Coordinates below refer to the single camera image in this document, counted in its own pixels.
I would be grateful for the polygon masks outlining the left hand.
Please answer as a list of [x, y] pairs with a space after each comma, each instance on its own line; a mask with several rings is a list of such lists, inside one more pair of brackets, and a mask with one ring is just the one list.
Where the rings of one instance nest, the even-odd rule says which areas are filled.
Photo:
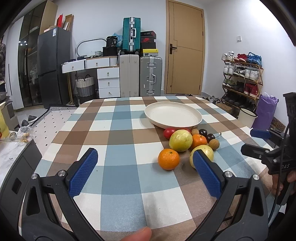
[[150, 241], [151, 236], [152, 230], [149, 227], [143, 227], [133, 234], [122, 238], [120, 241]]

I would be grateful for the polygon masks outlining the right hand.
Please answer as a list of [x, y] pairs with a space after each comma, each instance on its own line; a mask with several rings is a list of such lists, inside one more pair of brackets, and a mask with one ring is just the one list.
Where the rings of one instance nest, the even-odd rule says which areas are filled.
[[[271, 192], [272, 192], [273, 196], [275, 196], [276, 193], [277, 193], [276, 190], [277, 190], [277, 186], [278, 186], [278, 174], [272, 175], [272, 181], [273, 181], [273, 185], [272, 185]], [[292, 183], [292, 182], [296, 181], [296, 171], [291, 171], [288, 174], [287, 181], [289, 183]], [[283, 184], [280, 183], [280, 187], [279, 187], [279, 190], [278, 190], [278, 195], [280, 195], [282, 189], [283, 189]]]

